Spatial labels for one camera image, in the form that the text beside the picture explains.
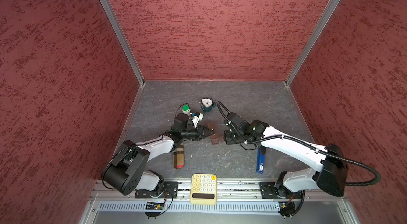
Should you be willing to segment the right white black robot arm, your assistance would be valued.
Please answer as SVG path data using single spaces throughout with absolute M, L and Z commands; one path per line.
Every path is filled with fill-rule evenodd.
M 317 189 L 336 197 L 344 195 L 348 166 L 341 159 L 343 154 L 338 146 L 312 144 L 259 120 L 248 123 L 235 113 L 228 114 L 224 124 L 228 127 L 224 136 L 226 143 L 274 149 L 307 166 L 301 171 L 280 173 L 274 187 L 279 197 L 288 198 L 300 191 Z

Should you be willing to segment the yellow calculator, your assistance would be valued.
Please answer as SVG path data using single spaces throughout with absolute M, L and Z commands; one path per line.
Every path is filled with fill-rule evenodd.
M 190 203 L 203 206 L 214 206 L 217 203 L 217 177 L 215 174 L 193 174 Z

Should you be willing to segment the green cap white pill bottle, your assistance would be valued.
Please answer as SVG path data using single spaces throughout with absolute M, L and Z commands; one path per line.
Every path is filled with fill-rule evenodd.
M 191 110 L 190 110 L 190 107 L 189 107 L 188 104 L 185 104 L 185 105 L 182 106 L 182 113 L 187 115 L 187 116 L 191 115 Z

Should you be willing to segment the teal kitchen scale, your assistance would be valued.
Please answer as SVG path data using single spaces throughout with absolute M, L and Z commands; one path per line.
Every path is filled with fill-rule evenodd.
M 212 98 L 206 97 L 201 99 L 200 106 L 204 113 L 209 113 L 216 107 L 216 102 Z

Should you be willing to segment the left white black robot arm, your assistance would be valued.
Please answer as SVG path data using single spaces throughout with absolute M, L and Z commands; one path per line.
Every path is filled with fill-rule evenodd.
M 160 196 L 164 193 L 164 178 L 146 170 L 148 161 L 174 152 L 184 141 L 200 141 L 214 133 L 198 125 L 191 130 L 166 131 L 158 138 L 145 142 L 124 141 L 102 172 L 102 183 L 105 188 L 117 190 L 122 195 L 129 195 L 134 190 L 145 190 Z

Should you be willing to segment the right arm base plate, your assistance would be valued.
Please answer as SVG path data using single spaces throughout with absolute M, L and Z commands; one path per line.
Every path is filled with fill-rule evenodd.
M 290 190 L 278 189 L 275 182 L 260 182 L 260 193 L 263 199 L 301 199 L 302 192 L 293 193 Z

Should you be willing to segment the aluminium front rail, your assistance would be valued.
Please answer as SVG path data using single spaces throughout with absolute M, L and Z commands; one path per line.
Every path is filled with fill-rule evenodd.
M 167 198 L 174 201 L 189 202 L 191 180 L 186 178 L 170 179 L 171 182 L 178 182 L 177 195 L 168 196 Z M 263 201 L 260 182 L 265 179 L 218 179 L 217 184 L 217 201 Z M 147 201 L 150 197 L 136 198 L 135 192 L 129 195 L 122 195 L 118 191 L 106 189 L 101 181 L 97 181 L 90 199 L 99 201 Z M 335 197 L 321 190 L 310 190 L 305 193 L 305 201 L 348 201 L 348 196 Z

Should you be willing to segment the plaid glasses case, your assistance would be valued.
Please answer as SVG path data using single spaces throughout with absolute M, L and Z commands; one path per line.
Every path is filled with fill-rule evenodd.
M 184 146 L 179 146 L 173 152 L 173 164 L 175 169 L 181 169 L 185 166 Z

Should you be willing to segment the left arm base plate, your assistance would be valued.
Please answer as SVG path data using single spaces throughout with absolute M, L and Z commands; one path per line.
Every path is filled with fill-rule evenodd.
M 179 182 L 163 181 L 159 182 L 157 187 L 152 190 L 136 190 L 137 199 L 163 199 L 165 196 L 176 198 L 178 194 Z

